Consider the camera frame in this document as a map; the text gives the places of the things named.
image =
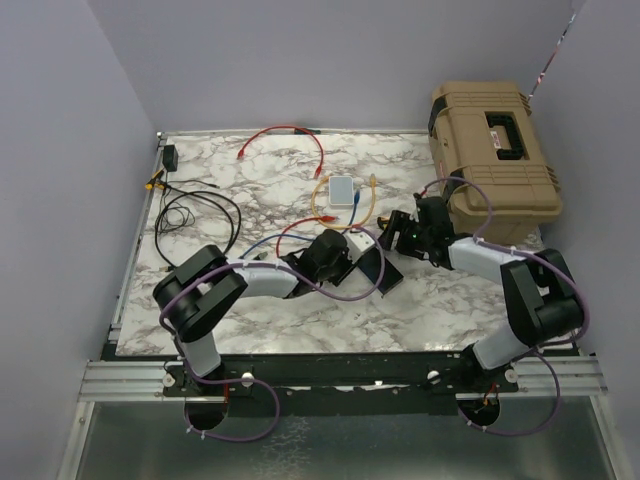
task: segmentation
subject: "red connector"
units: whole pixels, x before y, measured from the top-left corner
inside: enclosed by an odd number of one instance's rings
[[[297,222],[293,222],[291,225],[289,225],[287,228],[285,228],[282,233],[287,233],[289,230],[291,230],[293,227],[300,225],[301,223],[305,223],[305,222],[315,222],[318,220],[322,220],[325,223],[331,223],[331,222],[335,222],[338,219],[338,217],[333,217],[331,215],[323,215],[321,217],[309,217],[309,218],[303,218],[302,220],[298,220]],[[283,237],[278,237],[278,241],[276,242],[276,256],[279,257],[280,256],[280,240],[282,240]]]
[[[246,141],[246,143],[238,151],[237,158],[241,159],[241,158],[244,157],[244,149],[247,148],[247,145],[249,145],[251,142],[253,142],[253,140],[255,140],[257,137],[259,137],[263,133],[266,133],[266,132],[268,132],[270,130],[276,130],[276,129],[282,129],[282,128],[284,128],[284,129],[293,129],[294,132],[296,130],[299,130],[299,131],[305,133],[306,135],[309,135],[316,142],[316,144],[318,145],[318,148],[320,149],[320,165],[318,165],[318,168],[316,169],[316,171],[315,171],[315,173],[313,175],[313,178],[317,179],[320,176],[320,173],[322,173],[322,165],[324,164],[324,149],[322,148],[322,145],[320,144],[320,140],[318,140],[318,137],[316,137],[316,135],[311,130],[308,130],[308,129],[302,128],[302,127],[296,127],[295,125],[276,125],[276,126],[273,126],[273,127],[265,128],[264,130],[260,130],[253,137],[251,137],[249,140]]]

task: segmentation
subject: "gray wall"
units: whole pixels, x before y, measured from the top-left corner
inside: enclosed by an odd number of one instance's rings
[[[158,130],[425,128],[448,79],[529,92],[571,0],[88,0]]]
[[[640,474],[640,3],[590,0],[533,98],[565,210],[545,240],[568,259],[593,314],[597,351]]]
[[[82,0],[0,6],[0,470],[54,478],[155,135]]]

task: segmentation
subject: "gray floor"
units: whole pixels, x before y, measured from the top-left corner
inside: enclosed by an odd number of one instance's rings
[[[504,401],[496,426],[532,426],[549,407]],[[263,421],[230,428],[248,433]],[[102,405],[87,449],[83,480],[614,478],[587,398],[565,399],[552,428],[524,438],[484,435],[458,417],[285,417],[271,437],[244,445],[187,435],[180,404]]]

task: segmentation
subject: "marble tabletop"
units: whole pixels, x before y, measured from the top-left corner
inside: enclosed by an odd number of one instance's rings
[[[412,211],[411,194],[436,178],[426,135],[332,134],[320,135],[325,149],[323,175],[350,175],[361,188],[356,218],[364,215],[371,201],[369,176],[377,178],[377,200],[368,227],[378,215],[393,209]],[[311,215],[310,196],[317,180],[313,173],[319,155],[316,144],[303,135],[264,135],[245,151],[237,152],[247,136],[175,136],[180,156],[178,171],[170,180],[198,179],[217,184],[219,192],[242,209],[242,229],[229,256],[240,256],[258,240],[279,233],[295,220]],[[197,184],[180,188],[196,190]],[[160,192],[155,191],[127,295],[117,354],[173,354],[169,335],[158,324],[158,307],[151,296],[155,285],[167,275],[166,264],[154,248],[153,225]],[[184,201],[195,215],[195,224],[163,236],[161,248],[181,263],[207,244],[221,249],[230,227],[223,215],[203,204]],[[327,207],[327,196],[319,195],[323,212],[339,215],[347,222],[350,210]],[[233,208],[231,215],[236,218]],[[322,227],[313,222],[300,225],[295,233],[315,236]],[[274,259],[274,242],[254,252]],[[283,239],[281,252],[305,246],[300,240]],[[536,234],[524,248],[541,247]],[[404,274],[404,281],[384,298],[376,292],[359,302],[338,302],[311,293],[293,300],[241,299],[218,324],[214,335],[221,353],[338,353],[423,351],[462,349],[492,333],[506,321],[502,288],[482,278],[447,271],[412,258],[389,252],[388,258]],[[365,292],[371,284],[355,270],[339,288],[341,295]]]

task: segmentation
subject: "tan case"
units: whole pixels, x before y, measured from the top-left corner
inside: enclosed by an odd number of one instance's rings
[[[494,218],[486,240],[517,244],[558,217],[558,181],[540,151],[527,98],[514,83],[447,82],[432,100],[429,145],[437,174],[464,176],[487,194]],[[475,189],[447,182],[440,191],[456,232],[473,233],[486,220]]]

